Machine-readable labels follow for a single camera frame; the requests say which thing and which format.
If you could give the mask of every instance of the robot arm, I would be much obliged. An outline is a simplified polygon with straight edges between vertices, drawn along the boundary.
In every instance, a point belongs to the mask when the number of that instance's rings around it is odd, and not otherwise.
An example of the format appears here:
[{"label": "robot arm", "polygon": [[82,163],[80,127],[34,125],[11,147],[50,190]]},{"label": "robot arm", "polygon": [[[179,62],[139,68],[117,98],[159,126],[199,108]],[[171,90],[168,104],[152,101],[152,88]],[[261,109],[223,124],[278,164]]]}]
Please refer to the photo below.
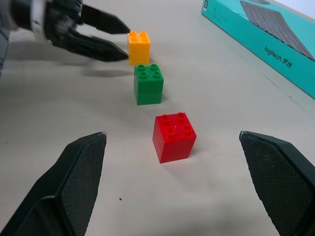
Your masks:
[{"label": "robot arm", "polygon": [[1,0],[0,26],[31,30],[40,41],[101,61],[128,59],[114,43],[80,34],[78,25],[90,25],[110,34],[129,33],[117,17],[84,5],[82,0]]}]

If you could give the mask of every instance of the orange lego brick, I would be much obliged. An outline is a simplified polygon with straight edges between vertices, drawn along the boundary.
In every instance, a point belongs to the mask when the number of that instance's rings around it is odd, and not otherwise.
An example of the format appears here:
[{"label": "orange lego brick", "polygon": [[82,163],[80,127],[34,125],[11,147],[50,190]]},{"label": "orange lego brick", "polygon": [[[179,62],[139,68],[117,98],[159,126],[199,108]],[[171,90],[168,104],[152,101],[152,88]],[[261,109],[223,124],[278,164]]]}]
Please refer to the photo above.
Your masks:
[{"label": "orange lego brick", "polygon": [[143,59],[143,60],[129,60],[129,65],[149,65],[150,64],[150,59]]},{"label": "orange lego brick", "polygon": [[129,54],[137,52],[149,52],[150,53],[150,39],[146,32],[137,33],[131,31],[128,34],[128,51]]},{"label": "orange lego brick", "polygon": [[137,52],[129,55],[130,60],[145,60],[150,58],[150,52]]}]

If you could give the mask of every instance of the lego brick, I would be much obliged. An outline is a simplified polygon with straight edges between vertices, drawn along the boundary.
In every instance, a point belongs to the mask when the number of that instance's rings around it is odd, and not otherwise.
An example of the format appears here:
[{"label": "lego brick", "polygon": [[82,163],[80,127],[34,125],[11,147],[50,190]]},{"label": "lego brick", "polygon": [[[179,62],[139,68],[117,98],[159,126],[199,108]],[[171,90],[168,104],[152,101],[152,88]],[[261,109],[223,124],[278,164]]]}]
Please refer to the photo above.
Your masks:
[{"label": "lego brick", "polygon": [[149,105],[149,104],[159,104],[162,101],[162,93],[139,93],[136,94],[137,105]]},{"label": "lego brick", "polygon": [[151,92],[151,78],[146,66],[135,66],[133,83],[135,94]]},{"label": "lego brick", "polygon": [[185,113],[156,117],[153,143],[160,163],[188,158],[196,138]]},{"label": "lego brick", "polygon": [[157,64],[152,64],[147,67],[151,78],[151,92],[162,92],[164,78]]},{"label": "lego brick", "polygon": [[150,46],[150,39],[146,32],[137,33],[131,31],[128,34],[129,64],[149,64]]},{"label": "lego brick", "polygon": [[129,55],[129,60],[149,60],[150,52],[136,52]]},{"label": "lego brick", "polygon": [[143,50],[150,51],[150,39],[146,32],[137,33],[135,31],[131,31],[128,33],[128,49],[129,50]]},{"label": "lego brick", "polygon": [[150,64],[150,60],[149,59],[143,59],[143,60],[129,60],[129,65],[149,65]]}]

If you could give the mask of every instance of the beige table surface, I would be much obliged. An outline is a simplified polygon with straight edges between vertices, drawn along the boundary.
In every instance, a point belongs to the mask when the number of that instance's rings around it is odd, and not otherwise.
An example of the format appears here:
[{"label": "beige table surface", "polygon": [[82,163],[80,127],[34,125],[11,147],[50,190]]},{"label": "beige table surface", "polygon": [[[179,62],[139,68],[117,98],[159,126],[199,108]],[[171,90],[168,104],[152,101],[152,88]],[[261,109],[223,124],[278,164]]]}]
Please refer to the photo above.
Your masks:
[{"label": "beige table surface", "polygon": [[[86,236],[278,235],[238,135],[285,139],[315,163],[315,101],[201,16],[201,1],[86,3],[148,32],[165,77],[163,102],[136,106],[127,61],[93,61],[14,33],[0,82],[0,229],[68,143],[106,131]],[[125,35],[80,31],[126,49]],[[179,111],[197,141],[188,160],[161,165],[154,119]]]}]

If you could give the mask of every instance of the teal box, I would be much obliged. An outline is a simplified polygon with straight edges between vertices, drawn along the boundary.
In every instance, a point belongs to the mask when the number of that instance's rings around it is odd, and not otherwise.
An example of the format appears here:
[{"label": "teal box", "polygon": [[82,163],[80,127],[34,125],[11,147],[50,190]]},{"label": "teal box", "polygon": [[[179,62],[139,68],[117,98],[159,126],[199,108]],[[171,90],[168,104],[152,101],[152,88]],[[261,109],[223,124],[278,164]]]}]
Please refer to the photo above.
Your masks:
[{"label": "teal box", "polygon": [[315,23],[266,0],[204,0],[207,17],[315,99]]}]

